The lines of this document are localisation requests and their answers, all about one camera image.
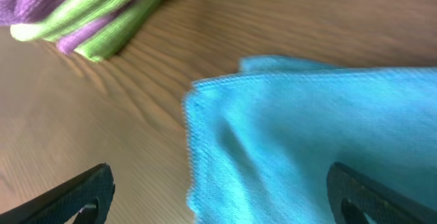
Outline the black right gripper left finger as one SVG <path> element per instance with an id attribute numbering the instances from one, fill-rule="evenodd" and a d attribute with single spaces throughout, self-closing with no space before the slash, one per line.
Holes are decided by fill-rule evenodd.
<path id="1" fill-rule="evenodd" d="M 1 214 L 4 224 L 103 224 L 115 184 L 111 168 L 101 163 L 42 195 Z"/>

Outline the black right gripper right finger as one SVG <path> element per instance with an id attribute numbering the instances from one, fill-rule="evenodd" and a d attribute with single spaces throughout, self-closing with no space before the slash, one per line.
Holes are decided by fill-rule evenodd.
<path id="1" fill-rule="evenodd" d="M 354 169 L 333 163 L 326 177 L 328 201 L 337 224 L 433 224 L 436 211 L 404 197 Z"/>

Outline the blue microfiber cloth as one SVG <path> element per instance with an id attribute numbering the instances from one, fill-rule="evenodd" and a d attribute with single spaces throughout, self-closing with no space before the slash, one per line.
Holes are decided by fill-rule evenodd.
<path id="1" fill-rule="evenodd" d="M 282 56 L 197 81 L 184 114 L 197 223 L 332 223 L 336 162 L 436 207 L 436 69 Z"/>

